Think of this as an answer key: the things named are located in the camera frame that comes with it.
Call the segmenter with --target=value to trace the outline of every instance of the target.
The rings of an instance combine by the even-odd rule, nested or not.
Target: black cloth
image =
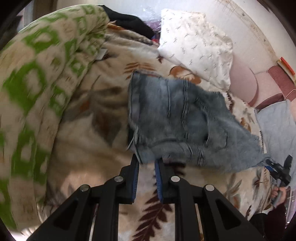
[[[104,8],[110,21],[116,21],[116,25],[128,30],[132,30],[138,34],[147,37],[148,39],[152,39],[152,37],[154,36],[153,30],[145,23],[143,23],[143,21],[138,17],[115,12],[105,5],[101,5],[101,7]]]
[[[268,215],[264,213],[255,214],[250,219],[250,223],[257,228],[266,240],[280,241],[285,232],[285,212],[286,207],[282,203],[277,208],[271,210]]]

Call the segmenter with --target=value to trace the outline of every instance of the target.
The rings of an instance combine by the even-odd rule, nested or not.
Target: green and white blanket
[[[37,203],[62,114],[104,42],[101,7],[77,5],[24,28],[0,54],[0,217],[40,224]]]

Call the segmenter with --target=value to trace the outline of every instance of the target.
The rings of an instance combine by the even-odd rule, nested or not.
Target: metal screw
[[[83,185],[81,185],[81,187],[80,187],[80,191],[82,191],[82,192],[85,192],[85,191],[87,191],[89,189],[89,185],[87,185],[87,184],[83,184]]]
[[[123,177],[122,176],[117,176],[117,177],[114,178],[114,181],[116,181],[117,183],[122,182]]]
[[[178,181],[180,181],[180,178],[178,176],[172,176],[170,178],[174,183],[177,183]]]
[[[205,186],[205,189],[206,189],[207,191],[211,192],[211,191],[214,191],[215,188],[214,188],[213,185],[208,184],[208,185]]]

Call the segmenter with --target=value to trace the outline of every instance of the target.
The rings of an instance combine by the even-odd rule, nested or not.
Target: white wall
[[[163,8],[203,12],[232,38],[234,51],[255,73],[275,64],[276,56],[283,56],[296,70],[295,45],[276,16],[256,0],[59,0],[57,6],[80,3],[105,4],[117,12],[139,17],[144,8],[151,8],[156,15]]]

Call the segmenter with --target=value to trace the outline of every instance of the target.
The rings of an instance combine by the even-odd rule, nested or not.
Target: human hand
[[[271,198],[272,199],[275,198],[279,194],[278,193],[279,190],[282,191],[282,195],[281,195],[281,198],[280,198],[277,205],[280,205],[280,204],[284,203],[285,200],[286,200],[286,197],[287,197],[287,191],[286,191],[285,187],[278,188],[277,186],[275,186],[274,189],[271,192]]]

